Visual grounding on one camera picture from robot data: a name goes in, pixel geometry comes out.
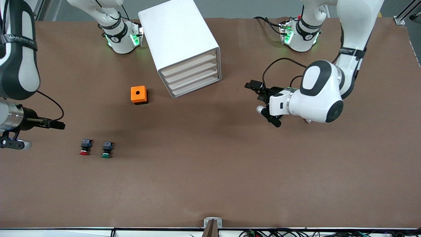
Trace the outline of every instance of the orange box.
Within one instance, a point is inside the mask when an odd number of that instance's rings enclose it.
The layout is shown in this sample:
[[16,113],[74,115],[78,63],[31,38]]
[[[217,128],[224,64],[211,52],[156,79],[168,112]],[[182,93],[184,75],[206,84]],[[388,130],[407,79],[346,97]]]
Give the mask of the orange box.
[[142,105],[148,103],[148,91],[145,86],[134,86],[131,88],[131,101],[135,105]]

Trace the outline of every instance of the brown tabletop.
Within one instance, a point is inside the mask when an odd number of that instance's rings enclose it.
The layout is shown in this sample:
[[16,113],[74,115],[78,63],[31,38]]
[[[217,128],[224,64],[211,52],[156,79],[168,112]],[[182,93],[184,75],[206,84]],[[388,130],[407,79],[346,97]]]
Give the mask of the brown tabletop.
[[[37,22],[40,91],[67,126],[22,132],[29,151],[0,151],[0,227],[192,227],[207,216],[225,227],[421,225],[421,71],[406,28],[377,20],[339,119],[285,116],[276,128],[244,84],[280,57],[333,60],[338,19],[305,53],[262,21],[206,21],[223,80],[175,100],[147,47],[118,55],[95,22]],[[279,62],[266,82],[285,87],[302,73]],[[149,104],[131,103],[138,85]],[[59,116],[39,94],[22,103]],[[83,138],[95,140],[90,156],[79,155]],[[104,141],[115,143],[112,159],[101,158]]]

